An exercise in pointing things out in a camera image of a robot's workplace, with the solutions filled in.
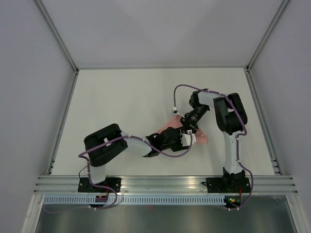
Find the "metal rail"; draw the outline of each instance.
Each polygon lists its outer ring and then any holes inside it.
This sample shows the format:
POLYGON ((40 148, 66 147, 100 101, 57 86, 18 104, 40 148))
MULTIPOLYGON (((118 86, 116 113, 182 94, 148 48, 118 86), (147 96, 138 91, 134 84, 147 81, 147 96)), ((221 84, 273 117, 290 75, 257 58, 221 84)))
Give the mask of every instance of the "metal rail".
POLYGON ((66 106, 65 106, 65 108, 63 110, 61 121, 59 122, 58 130, 57 130, 58 133, 57 133, 57 135, 55 137, 55 140, 54 140, 54 143, 53 143, 53 147, 52 147, 52 151, 51 151, 50 163, 49 163, 49 166, 48 166, 46 174, 51 174, 52 173, 52 169, 53 169, 54 161, 55 161, 55 158, 56 158, 57 150, 58 150, 58 147, 59 147, 59 144, 60 144, 60 139, 62 137, 63 129, 65 127, 67 115, 68 115, 68 112, 69 112, 69 107, 70 107, 70 104, 71 104, 73 92, 74 92, 74 89, 76 87, 78 75, 79 75, 79 72, 77 72, 74 75, 73 79, 72 79, 72 84, 71 84, 71 87, 70 87, 70 90, 69 90, 68 96, 67 96, 66 106))
POLYGON ((55 27, 51 16, 49 15, 46 7, 44 6, 42 0, 33 0, 39 13, 42 15, 44 21, 46 22, 47 26, 49 27, 52 35, 54 36, 56 42, 59 45, 59 48, 61 49, 61 51, 63 52, 65 58, 67 59, 68 63, 70 64, 73 72, 76 74, 79 69, 77 68, 77 65, 75 64, 75 62, 72 59, 72 56, 70 55, 63 39, 61 38, 57 28, 55 27))
POLYGON ((260 55, 260 52, 262 51, 263 47, 265 46, 265 44, 268 41, 271 33, 273 32, 274 28, 276 27, 277 23, 279 22, 281 16, 285 12, 285 10, 286 10, 286 8, 290 2, 291 2, 291 0, 283 0, 282 3, 280 4, 280 6, 278 7, 275 15, 272 18, 272 21, 270 22, 266 32, 264 33, 263 37, 261 38, 251 60, 249 61, 248 65, 247 65, 248 69, 251 69, 253 67, 258 56, 260 55))
POLYGON ((271 161, 273 162, 272 159, 274 159, 274 161, 276 162, 276 166, 278 167, 278 173, 280 175, 282 175, 283 174, 282 173, 282 166, 280 166, 280 163, 277 159, 276 149, 275 149, 274 142, 272 139, 271 131, 270 131, 270 128, 269 128, 267 118, 266 118, 266 115, 264 113, 262 104, 260 102, 260 98, 258 95, 258 91, 256 89, 255 82, 253 80, 253 77, 251 76, 250 71, 247 68, 244 68, 244 72, 245 72, 246 80, 248 82, 248 86, 249 86, 249 89, 250 89, 250 92, 251 92, 251 95, 252 95, 252 98, 254 101, 255 109, 256 109, 257 116, 258 116, 258 119, 260 122, 260 126, 261 126, 261 130, 262 130, 262 133, 264 136, 264 140, 266 142, 267 149, 268 149, 270 157, 271 157, 271 161))
POLYGON ((44 195, 33 195, 21 230, 22 233, 34 233, 36 231, 43 202, 44 195))
MULTIPOLYGON (((215 195, 201 184, 206 178, 220 176, 118 176, 123 195, 215 195)), ((40 176, 34 194, 82 195, 78 176, 40 176)), ((291 176, 254 176, 253 195, 297 195, 291 176)), ((218 195, 235 195, 219 193, 218 195)))

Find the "aluminum frame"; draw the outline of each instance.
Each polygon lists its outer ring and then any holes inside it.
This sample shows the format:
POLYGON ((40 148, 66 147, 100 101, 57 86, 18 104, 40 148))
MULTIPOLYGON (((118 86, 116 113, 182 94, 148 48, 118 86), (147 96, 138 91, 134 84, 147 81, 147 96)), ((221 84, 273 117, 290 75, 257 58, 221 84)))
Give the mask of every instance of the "aluminum frame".
MULTIPOLYGON (((65 125, 66 117, 68 114, 72 94, 74 91, 75 83, 78 77, 79 68, 75 65, 66 45, 64 44, 58 30, 56 29, 48 11, 46 10, 42 0, 33 0, 37 6, 40 14, 43 16, 47 23, 51 33, 53 34, 55 40, 59 44, 64 56, 66 57, 68 63, 75 73, 73 79, 72 87, 69 92, 69 97, 64 109, 64 113, 60 122, 59 131, 56 135, 55 142, 53 144, 52 159, 47 171, 50 173, 57 150, 60 142, 62 130, 65 125)), ((249 88, 252 94, 252 98, 256 107, 257 114, 259 116, 260 125, 265 137, 265 141, 272 158, 272 165, 274 167, 275 176, 254 176, 254 192, 253 195, 285 195, 288 200, 289 208, 293 216, 296 229, 299 233, 310 232, 306 220, 304 218, 304 213, 301 208, 299 201, 298 192, 294 181, 291 176, 284 176, 281 173, 281 168, 276 157, 276 150, 274 148, 273 140, 271 137, 271 132, 269 130, 267 120, 259 100, 258 92, 255 87, 255 82, 250 74, 250 69, 256 62, 258 55, 263 49, 266 41, 270 37, 272 31, 274 30, 277 22, 284 13, 286 7, 291 0, 283 0, 280 4, 276 14, 274 15, 271 23, 269 24, 265 34, 263 35, 259 45, 257 46, 250 62, 246 67, 244 67, 245 75, 249 84, 249 88)), ((150 195, 150 194, 165 194, 174 195, 182 194, 192 196, 206 196, 210 195, 207 193, 206 188, 204 189, 201 181, 204 178, 211 176, 200 176, 200 177, 121 177, 122 186, 121 191, 126 195, 150 195)), ((51 193, 60 193, 61 195, 75 195, 79 196, 81 194, 77 193, 77 185, 79 183, 79 178, 77 176, 40 176, 37 180, 36 186, 34 188, 34 194, 32 201, 30 203, 29 210, 22 228, 23 233, 35 232, 38 223, 39 215, 41 212, 42 204, 45 199, 45 195, 51 193)))

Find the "white enclosure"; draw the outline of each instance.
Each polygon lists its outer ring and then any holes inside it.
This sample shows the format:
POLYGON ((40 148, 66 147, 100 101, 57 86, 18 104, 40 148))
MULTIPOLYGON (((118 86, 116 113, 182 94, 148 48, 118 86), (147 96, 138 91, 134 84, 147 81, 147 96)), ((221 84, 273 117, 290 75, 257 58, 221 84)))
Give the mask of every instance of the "white enclosure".
MULTIPOLYGON (((34 193, 38 176, 51 167, 51 177, 76 175, 83 138, 112 121, 129 133, 154 133, 171 117, 174 86, 187 83, 240 94, 250 129, 243 163, 256 175, 293 177, 288 186, 298 193, 284 196, 297 231, 308 232, 310 12, 310 0, 5 0, 0 231, 35 232, 44 198, 34 193), (124 116, 114 115, 116 105, 124 116), (93 116, 76 116, 87 107, 93 116)), ((190 110, 191 92, 177 91, 182 110, 190 110)), ((214 118, 211 111, 200 125, 208 144, 189 154, 199 159, 135 158, 144 169, 123 175, 221 175, 223 137, 214 118), (166 165, 156 171, 147 163, 166 165), (189 163, 197 169, 177 169, 189 163)), ((117 175, 117 164, 128 161, 111 163, 107 170, 117 175)))

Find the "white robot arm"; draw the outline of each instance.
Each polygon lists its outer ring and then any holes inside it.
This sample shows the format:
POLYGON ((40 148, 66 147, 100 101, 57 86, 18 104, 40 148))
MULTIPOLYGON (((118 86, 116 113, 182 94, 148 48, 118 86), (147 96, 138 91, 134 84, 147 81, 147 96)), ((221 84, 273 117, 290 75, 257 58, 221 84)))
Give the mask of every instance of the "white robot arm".
MULTIPOLYGON (((89 150, 92 182, 103 182, 105 180, 105 165, 123 151, 129 151, 144 157, 157 156, 167 149, 172 151, 187 149, 188 151, 189 146, 195 142, 198 121, 210 107, 213 107, 218 128, 224 134, 225 165, 221 181, 215 181, 216 183, 221 182, 221 186, 214 184, 213 181, 211 181, 212 184, 210 185, 216 187, 218 192, 220 189, 223 192, 235 192, 238 188, 242 187, 243 189, 243 187, 249 186, 249 180, 245 177, 245 171, 238 161, 238 157, 241 158, 241 141, 237 140, 237 135, 243 133, 243 125, 241 125, 237 114, 232 110, 232 106, 234 106, 235 111, 245 125, 247 116, 239 95, 233 93, 224 97, 205 90, 195 91, 191 95, 189 104, 193 107, 193 110, 180 119, 182 127, 177 129, 168 127, 161 133, 154 133, 140 138, 129 136, 117 124, 112 124, 87 136, 84 143, 86 150, 89 150)), ((179 111, 174 109, 174 114, 179 114, 179 111)))

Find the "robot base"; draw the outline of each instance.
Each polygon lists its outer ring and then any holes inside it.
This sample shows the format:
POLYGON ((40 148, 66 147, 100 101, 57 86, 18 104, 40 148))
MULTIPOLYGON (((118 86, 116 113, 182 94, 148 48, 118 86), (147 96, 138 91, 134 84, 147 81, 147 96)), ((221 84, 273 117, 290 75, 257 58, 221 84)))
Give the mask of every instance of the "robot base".
MULTIPOLYGON (((121 188, 121 178, 107 177, 103 182, 98 183, 97 185, 108 186, 109 188, 112 188, 117 193, 119 193, 121 188)), ((80 179, 78 193, 106 193, 106 192, 107 190, 105 188, 97 188, 92 186, 89 183, 88 177, 83 177, 80 179)))
POLYGON ((208 193, 239 193, 240 189, 243 193, 251 191, 249 179, 245 177, 243 170, 237 174, 229 174, 224 169, 224 175, 216 178, 206 178, 206 183, 202 182, 207 187, 208 193))

